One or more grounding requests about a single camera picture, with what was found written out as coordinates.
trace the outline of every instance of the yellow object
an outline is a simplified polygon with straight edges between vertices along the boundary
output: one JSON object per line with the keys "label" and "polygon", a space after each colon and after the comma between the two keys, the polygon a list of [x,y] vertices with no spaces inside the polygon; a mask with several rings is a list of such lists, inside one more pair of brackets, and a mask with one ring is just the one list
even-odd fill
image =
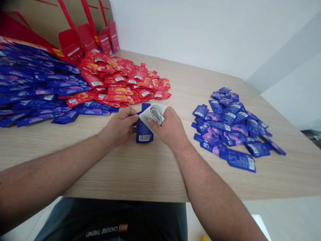
{"label": "yellow object", "polygon": [[203,235],[201,241],[210,241],[210,240],[205,235]]}

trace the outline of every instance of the hairy arm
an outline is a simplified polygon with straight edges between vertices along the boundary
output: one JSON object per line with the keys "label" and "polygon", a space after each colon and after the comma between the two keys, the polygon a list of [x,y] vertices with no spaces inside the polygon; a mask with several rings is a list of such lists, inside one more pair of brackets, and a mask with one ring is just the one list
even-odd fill
{"label": "hairy arm", "polygon": [[161,126],[148,121],[173,151],[193,210],[210,238],[266,240],[242,201],[189,142],[176,112],[168,107],[164,117]]}
{"label": "hairy arm", "polygon": [[133,108],[115,114],[98,134],[0,172],[0,236],[49,205],[133,133]]}

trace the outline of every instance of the yellow label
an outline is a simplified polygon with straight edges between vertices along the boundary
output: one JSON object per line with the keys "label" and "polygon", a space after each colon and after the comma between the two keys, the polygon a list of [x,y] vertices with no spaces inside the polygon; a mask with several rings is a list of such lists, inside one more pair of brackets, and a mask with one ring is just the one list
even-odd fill
{"label": "yellow label", "polygon": [[58,49],[53,49],[53,50],[56,53],[56,55],[58,55],[59,57],[64,57],[63,53],[60,50]]}

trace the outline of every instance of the right hand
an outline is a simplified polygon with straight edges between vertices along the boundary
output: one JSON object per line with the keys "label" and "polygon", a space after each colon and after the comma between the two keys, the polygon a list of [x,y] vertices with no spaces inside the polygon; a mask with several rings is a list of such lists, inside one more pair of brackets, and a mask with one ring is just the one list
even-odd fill
{"label": "right hand", "polygon": [[161,126],[154,120],[147,119],[161,141],[171,148],[173,152],[189,146],[190,142],[184,131],[182,121],[172,107],[166,108],[164,118],[165,120]]}

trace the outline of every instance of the pile of blue pouches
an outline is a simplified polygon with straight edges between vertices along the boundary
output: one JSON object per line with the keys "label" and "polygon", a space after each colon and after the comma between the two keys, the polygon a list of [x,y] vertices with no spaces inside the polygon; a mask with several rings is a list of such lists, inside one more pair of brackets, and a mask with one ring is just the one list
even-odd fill
{"label": "pile of blue pouches", "polygon": [[67,96],[91,90],[81,70],[44,50],[22,44],[1,44],[0,127],[18,127],[54,118],[67,124],[79,114],[109,115],[119,108],[89,101],[70,108]]}
{"label": "pile of blue pouches", "polygon": [[[230,166],[256,173],[253,157],[268,156],[270,150],[286,153],[269,138],[272,137],[267,131],[269,126],[247,111],[239,95],[230,91],[223,87],[211,94],[213,100],[209,100],[209,104],[213,112],[209,112],[205,104],[197,106],[193,112],[197,123],[193,122],[192,127],[200,134],[195,134],[194,140]],[[225,144],[229,147],[245,145],[251,155],[229,149]]]}

